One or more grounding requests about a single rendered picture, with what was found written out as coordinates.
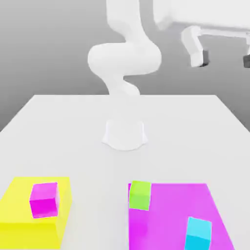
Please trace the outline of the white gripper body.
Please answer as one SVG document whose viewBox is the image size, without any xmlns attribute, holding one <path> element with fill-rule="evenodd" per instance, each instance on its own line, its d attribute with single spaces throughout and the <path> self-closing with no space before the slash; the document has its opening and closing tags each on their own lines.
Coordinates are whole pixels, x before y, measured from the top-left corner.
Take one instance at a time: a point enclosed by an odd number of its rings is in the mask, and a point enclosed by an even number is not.
<svg viewBox="0 0 250 250">
<path fill-rule="evenodd" d="M 182 38 L 250 39 L 250 0 L 153 0 L 153 17 L 161 29 L 173 22 L 189 24 Z"/>
</svg>

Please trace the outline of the small green cube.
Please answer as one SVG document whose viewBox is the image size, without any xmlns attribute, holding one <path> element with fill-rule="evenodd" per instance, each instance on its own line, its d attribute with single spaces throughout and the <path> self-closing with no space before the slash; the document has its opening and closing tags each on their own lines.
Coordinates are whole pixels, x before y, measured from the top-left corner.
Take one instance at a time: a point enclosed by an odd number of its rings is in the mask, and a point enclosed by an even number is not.
<svg viewBox="0 0 250 250">
<path fill-rule="evenodd" d="M 149 210 L 151 199 L 151 183 L 145 181 L 132 181 L 129 190 L 129 208 Z"/>
</svg>

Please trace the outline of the small cyan cube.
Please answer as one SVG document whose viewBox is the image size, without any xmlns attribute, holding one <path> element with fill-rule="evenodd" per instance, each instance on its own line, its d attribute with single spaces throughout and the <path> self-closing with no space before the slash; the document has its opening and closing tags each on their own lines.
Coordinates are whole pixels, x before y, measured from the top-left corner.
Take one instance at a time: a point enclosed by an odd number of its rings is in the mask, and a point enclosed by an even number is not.
<svg viewBox="0 0 250 250">
<path fill-rule="evenodd" d="M 184 250 L 209 250 L 211 228 L 210 221 L 189 217 Z"/>
</svg>

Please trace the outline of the small magenta cube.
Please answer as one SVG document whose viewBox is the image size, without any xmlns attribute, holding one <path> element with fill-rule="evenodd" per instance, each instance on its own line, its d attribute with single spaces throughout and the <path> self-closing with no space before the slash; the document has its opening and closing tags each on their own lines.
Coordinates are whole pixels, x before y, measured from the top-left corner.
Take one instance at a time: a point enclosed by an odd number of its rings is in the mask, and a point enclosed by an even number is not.
<svg viewBox="0 0 250 250">
<path fill-rule="evenodd" d="M 34 184 L 29 203 L 35 219 L 58 216 L 60 203 L 58 183 Z"/>
</svg>

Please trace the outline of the large magenta box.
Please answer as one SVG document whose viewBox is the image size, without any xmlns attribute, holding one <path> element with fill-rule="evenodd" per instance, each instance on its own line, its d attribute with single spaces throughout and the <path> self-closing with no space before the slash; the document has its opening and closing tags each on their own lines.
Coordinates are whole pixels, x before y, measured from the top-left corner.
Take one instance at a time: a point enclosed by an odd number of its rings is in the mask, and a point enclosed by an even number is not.
<svg viewBox="0 0 250 250">
<path fill-rule="evenodd" d="M 185 250 L 188 218 L 211 222 L 209 250 L 235 250 L 207 184 L 153 183 L 149 210 L 129 209 L 129 250 Z"/>
</svg>

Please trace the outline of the large yellow box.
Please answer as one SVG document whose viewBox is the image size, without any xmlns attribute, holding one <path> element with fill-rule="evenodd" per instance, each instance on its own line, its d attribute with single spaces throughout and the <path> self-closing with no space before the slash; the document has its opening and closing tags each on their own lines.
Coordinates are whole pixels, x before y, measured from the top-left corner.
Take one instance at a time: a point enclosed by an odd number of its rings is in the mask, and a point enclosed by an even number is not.
<svg viewBox="0 0 250 250">
<path fill-rule="evenodd" d="M 57 182 L 58 216 L 33 218 L 29 203 L 34 184 Z M 0 199 L 0 249 L 59 249 L 72 194 L 69 177 L 15 177 Z"/>
</svg>

